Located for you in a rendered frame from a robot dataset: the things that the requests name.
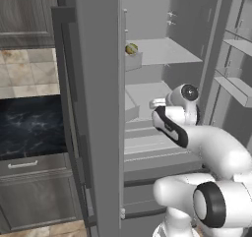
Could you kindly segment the grey drawer front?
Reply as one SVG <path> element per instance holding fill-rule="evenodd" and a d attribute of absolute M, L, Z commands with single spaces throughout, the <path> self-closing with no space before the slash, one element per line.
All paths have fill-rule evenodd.
<path fill-rule="evenodd" d="M 38 160 L 37 166 L 9 169 L 8 164 L 19 164 L 34 162 Z M 0 161 L 0 177 L 11 177 L 23 174 L 40 173 L 46 171 L 65 170 L 70 168 L 70 160 L 67 152 L 48 155 L 32 156 Z"/>

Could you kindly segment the grey fridge drawer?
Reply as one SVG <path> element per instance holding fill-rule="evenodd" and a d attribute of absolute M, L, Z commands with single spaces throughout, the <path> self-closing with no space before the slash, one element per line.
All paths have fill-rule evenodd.
<path fill-rule="evenodd" d="M 152 122 L 126 126 L 124 149 L 124 181 L 149 180 L 168 175 L 196 172 L 202 160 L 152 127 Z"/>

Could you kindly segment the green yellow apple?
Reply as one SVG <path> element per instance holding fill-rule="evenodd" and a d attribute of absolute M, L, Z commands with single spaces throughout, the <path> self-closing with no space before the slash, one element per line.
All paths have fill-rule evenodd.
<path fill-rule="evenodd" d="M 135 55 L 138 53 L 138 46 L 134 43 L 129 43 L 125 47 L 125 52 L 129 55 Z"/>

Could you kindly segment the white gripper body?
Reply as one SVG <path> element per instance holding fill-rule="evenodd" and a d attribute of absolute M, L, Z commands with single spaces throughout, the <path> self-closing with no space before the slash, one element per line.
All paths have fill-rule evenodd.
<path fill-rule="evenodd" d="M 151 109 L 156 109 L 159 106 L 166 106 L 166 100 L 164 98 L 155 98 L 150 101 Z"/>

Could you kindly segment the grey base cupboard door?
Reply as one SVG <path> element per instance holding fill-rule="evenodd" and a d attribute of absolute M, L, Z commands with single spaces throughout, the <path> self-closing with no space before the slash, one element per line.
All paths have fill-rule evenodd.
<path fill-rule="evenodd" d="M 0 183 L 0 233 L 82 218 L 73 176 Z"/>

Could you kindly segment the grey fridge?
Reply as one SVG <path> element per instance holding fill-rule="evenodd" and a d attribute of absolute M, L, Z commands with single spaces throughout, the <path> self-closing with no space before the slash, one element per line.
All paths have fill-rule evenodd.
<path fill-rule="evenodd" d="M 135 128 L 139 128 L 137 122 L 144 121 L 139 119 L 139 107 L 126 91 L 127 85 L 164 81 L 171 91 L 184 84 L 192 85 L 199 93 L 199 123 L 212 126 L 202 123 L 201 85 L 220 48 L 220 35 L 227 23 L 232 1 L 121 0 L 125 18 L 124 143 L 127 124 L 132 123 Z M 98 237 L 76 0 L 57 0 L 57 5 L 52 8 L 52 21 L 67 150 L 87 237 Z M 200 58 L 201 62 L 150 65 L 125 70 L 125 47 L 128 40 L 166 37 Z M 202 160 L 201 170 L 183 174 L 209 171 Z M 156 228 L 164 221 L 166 208 L 159 205 L 154 197 L 154 183 L 160 178 L 126 183 L 123 154 L 121 237 L 153 237 Z"/>

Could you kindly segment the grey fridge door panel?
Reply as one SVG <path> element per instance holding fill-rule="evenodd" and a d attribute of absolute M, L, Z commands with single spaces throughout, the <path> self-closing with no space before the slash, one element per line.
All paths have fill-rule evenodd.
<path fill-rule="evenodd" d="M 76 0 L 98 237 L 121 237 L 125 18 L 121 0 Z"/>

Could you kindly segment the grey fridge shelf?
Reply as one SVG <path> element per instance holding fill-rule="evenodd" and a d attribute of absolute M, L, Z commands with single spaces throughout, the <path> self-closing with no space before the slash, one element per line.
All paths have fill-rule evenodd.
<path fill-rule="evenodd" d="M 138 46 L 135 55 L 125 54 L 125 70 L 131 71 L 142 66 L 170 65 L 201 62 L 201 59 L 176 43 L 171 38 L 128 40 Z"/>
<path fill-rule="evenodd" d="M 152 109 L 149 106 L 151 100 L 155 98 L 164 98 L 170 92 L 171 88 L 164 82 L 127 85 L 126 91 L 139 107 L 139 119 L 150 120 Z"/>

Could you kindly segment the grey wall cupboard door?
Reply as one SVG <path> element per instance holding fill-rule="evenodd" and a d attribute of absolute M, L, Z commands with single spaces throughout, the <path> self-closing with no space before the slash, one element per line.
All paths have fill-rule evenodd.
<path fill-rule="evenodd" d="M 0 0 L 0 49 L 52 48 L 57 0 Z"/>

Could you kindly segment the grey door bin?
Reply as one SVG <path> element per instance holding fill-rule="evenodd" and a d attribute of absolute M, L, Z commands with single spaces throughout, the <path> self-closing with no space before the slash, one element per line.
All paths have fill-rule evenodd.
<path fill-rule="evenodd" d="M 215 73 L 215 80 L 243 107 L 252 108 L 252 87 L 235 77 L 226 77 L 219 71 Z"/>
<path fill-rule="evenodd" d="M 252 34 L 226 31 L 223 42 L 252 57 Z"/>

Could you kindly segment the grey fridge door with bins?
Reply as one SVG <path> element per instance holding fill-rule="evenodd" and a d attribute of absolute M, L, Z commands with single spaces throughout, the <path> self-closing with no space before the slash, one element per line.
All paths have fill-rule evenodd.
<path fill-rule="evenodd" d="M 223 42 L 226 31 L 252 34 L 252 0 L 233 0 L 215 60 L 201 85 L 202 123 L 224 129 L 252 150 L 252 108 L 243 107 L 216 80 L 219 71 L 252 87 L 252 57 Z"/>

